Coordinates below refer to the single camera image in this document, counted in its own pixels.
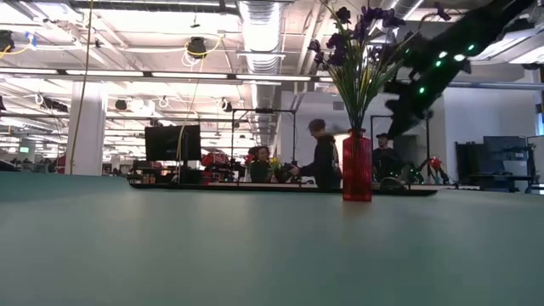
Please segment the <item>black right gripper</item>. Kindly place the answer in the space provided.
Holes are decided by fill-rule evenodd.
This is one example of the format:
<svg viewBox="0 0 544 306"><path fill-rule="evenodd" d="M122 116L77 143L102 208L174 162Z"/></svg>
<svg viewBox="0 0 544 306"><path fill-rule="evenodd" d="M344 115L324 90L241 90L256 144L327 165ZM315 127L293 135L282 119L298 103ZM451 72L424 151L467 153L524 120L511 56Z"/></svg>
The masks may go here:
<svg viewBox="0 0 544 306"><path fill-rule="evenodd" d="M428 118L428 105L435 101L460 71L471 73L468 57L473 55L473 39L463 36L436 36L427 39L419 31L409 31L400 43L399 55L411 68L410 83L387 82L386 94L398 98L385 102L392 120L388 137L393 139Z"/></svg>

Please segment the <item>red ribbed glass vase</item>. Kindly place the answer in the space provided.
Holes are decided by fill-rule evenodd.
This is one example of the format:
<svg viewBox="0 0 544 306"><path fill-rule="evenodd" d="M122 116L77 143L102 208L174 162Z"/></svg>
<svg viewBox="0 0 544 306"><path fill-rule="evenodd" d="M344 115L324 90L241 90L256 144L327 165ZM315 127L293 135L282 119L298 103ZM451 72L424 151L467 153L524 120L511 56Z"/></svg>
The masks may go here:
<svg viewBox="0 0 544 306"><path fill-rule="evenodd" d="M365 129L348 131L343 141L343 199L370 202L373 167L371 140L364 136Z"/></svg>

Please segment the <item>person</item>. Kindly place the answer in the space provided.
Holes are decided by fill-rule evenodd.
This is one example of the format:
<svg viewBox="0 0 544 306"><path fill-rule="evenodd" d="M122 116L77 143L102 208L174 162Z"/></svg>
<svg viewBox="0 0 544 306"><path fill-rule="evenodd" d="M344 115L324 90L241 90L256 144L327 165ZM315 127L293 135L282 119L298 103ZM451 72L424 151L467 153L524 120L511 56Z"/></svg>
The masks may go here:
<svg viewBox="0 0 544 306"><path fill-rule="evenodd" d="M249 150L251 161L249 173L252 183L270 183L273 177L272 168L269 163L269 148L257 146Z"/></svg>
<svg viewBox="0 0 544 306"><path fill-rule="evenodd" d="M342 173L334 136L326 131L323 119L313 119L308 129L316 140L314 160L303 167L293 167L290 173L299 177L313 177L319 189L333 190L340 187Z"/></svg>
<svg viewBox="0 0 544 306"><path fill-rule="evenodd" d="M405 164L400 154L388 145L386 133L378 134L377 142L378 147L372 151L372 165L376 181L381 181L399 174Z"/></svg>

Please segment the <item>dark cabinet with monitors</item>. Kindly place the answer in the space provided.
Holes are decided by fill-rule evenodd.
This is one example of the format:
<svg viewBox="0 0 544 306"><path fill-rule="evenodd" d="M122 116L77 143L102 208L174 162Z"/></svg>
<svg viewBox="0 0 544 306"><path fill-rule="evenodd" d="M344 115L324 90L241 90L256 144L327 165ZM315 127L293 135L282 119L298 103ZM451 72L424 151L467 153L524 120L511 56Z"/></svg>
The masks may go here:
<svg viewBox="0 0 544 306"><path fill-rule="evenodd" d="M481 143L456 142L458 181L480 190L526 193L535 182L534 151L522 136L484 136Z"/></svg>

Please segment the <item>red bag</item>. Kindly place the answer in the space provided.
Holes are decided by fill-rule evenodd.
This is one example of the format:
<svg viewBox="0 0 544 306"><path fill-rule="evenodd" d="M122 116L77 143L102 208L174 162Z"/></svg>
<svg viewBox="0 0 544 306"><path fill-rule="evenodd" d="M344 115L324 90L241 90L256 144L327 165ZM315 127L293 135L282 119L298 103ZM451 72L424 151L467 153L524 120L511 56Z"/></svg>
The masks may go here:
<svg viewBox="0 0 544 306"><path fill-rule="evenodd" d="M214 164L225 165L229 163L230 163L229 157L221 151L209 152L206 155L204 155L201 159L201 165L203 167L210 167Z"/></svg>

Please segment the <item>overhead light bar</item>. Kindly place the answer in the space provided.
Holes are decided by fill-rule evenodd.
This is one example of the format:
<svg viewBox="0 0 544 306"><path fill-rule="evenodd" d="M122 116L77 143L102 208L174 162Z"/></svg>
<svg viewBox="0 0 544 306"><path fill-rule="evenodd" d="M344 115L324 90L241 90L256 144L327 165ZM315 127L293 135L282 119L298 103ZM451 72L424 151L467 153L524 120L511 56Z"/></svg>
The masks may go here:
<svg viewBox="0 0 544 306"><path fill-rule="evenodd" d="M200 73L200 72L159 72L159 71L104 71L104 70L61 70L45 68L0 67L3 77L33 77L47 79L81 80L84 77L98 81L136 81L136 82L188 82L204 80L205 82L257 82L270 85L280 82L314 82L332 83L328 76L287 76L256 75L233 73Z"/></svg>

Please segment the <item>long dark background table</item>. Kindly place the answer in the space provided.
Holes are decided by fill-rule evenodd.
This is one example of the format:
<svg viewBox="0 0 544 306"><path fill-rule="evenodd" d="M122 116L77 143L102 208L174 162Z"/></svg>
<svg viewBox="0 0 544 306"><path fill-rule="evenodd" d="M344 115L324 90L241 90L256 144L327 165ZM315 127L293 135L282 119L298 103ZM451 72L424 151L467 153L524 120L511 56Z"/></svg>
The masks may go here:
<svg viewBox="0 0 544 306"><path fill-rule="evenodd" d="M129 185L139 190L201 190L201 191L240 191L240 192L287 192L339 194L342 189L321 190L308 184L252 184L252 183L213 183L213 184L136 184ZM373 196L433 196L437 190L372 190Z"/></svg>

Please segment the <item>black computer monitor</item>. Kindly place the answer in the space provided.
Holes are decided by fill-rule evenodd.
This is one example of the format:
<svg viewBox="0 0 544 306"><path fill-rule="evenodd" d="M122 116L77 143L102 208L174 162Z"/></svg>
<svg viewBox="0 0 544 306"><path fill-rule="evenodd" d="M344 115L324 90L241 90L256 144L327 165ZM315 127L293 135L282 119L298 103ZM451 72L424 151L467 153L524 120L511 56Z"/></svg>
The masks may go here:
<svg viewBox="0 0 544 306"><path fill-rule="evenodd" d="M188 162L201 159L199 125L146 127L145 158L149 162Z"/></svg>

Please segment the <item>white building column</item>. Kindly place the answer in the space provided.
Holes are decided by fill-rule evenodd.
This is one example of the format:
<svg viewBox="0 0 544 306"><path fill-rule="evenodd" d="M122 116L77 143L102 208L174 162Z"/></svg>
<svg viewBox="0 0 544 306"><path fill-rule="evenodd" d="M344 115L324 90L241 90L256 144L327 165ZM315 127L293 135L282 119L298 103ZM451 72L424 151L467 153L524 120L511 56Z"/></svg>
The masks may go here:
<svg viewBox="0 0 544 306"><path fill-rule="evenodd" d="M73 82L65 174L102 173L108 93L99 82Z"/></svg>

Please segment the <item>silver ceiling ventilation duct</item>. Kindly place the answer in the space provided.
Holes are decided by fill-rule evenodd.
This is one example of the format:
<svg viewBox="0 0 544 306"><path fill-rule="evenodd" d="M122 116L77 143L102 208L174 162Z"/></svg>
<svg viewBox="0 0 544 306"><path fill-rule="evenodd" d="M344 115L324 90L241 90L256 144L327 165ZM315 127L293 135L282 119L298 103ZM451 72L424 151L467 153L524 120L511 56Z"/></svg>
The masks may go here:
<svg viewBox="0 0 544 306"><path fill-rule="evenodd" d="M250 74L280 74L281 21L283 5L267 1L239 1L247 69ZM279 108L274 85L251 85L252 108ZM257 115L257 142L271 146L275 140L277 115Z"/></svg>
<svg viewBox="0 0 544 306"><path fill-rule="evenodd" d="M381 7L386 10L393 9L396 17L406 20L424 2L425 0L382 0Z"/></svg>

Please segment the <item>black station frame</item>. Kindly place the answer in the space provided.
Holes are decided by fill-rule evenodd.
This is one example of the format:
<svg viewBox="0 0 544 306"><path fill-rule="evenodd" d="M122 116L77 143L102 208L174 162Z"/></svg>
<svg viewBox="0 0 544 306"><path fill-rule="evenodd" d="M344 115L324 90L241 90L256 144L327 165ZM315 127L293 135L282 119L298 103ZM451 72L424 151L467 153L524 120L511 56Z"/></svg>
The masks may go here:
<svg viewBox="0 0 544 306"><path fill-rule="evenodd" d="M371 150L378 147L377 135L387 133L387 127L391 122L390 116L371 115L370 133L372 138ZM414 127L408 133L389 139L388 145L397 151L405 164L399 174L384 179L397 179L405 184L425 184L430 180L430 166L428 160L431 157L431 142L429 132L429 120L421 126ZM373 168L373 179L376 181Z"/></svg>
<svg viewBox="0 0 544 306"><path fill-rule="evenodd" d="M236 119L235 113L237 111L242 111L243 114ZM235 140L235 125L237 122L239 122L244 116L246 116L249 112L254 112L256 114L260 115L277 115L279 113L287 113L291 115L292 119L292 127L294 129L293 134L296 134L296 117L297 117L297 111L296 110L286 110L286 109L273 109L273 108L264 108L264 107L258 107L258 108L252 108L252 109L245 109L245 108L233 108L231 111L231 131L230 131L230 159L229 159L229 167L232 168L235 165L235 158L234 158L234 140Z"/></svg>

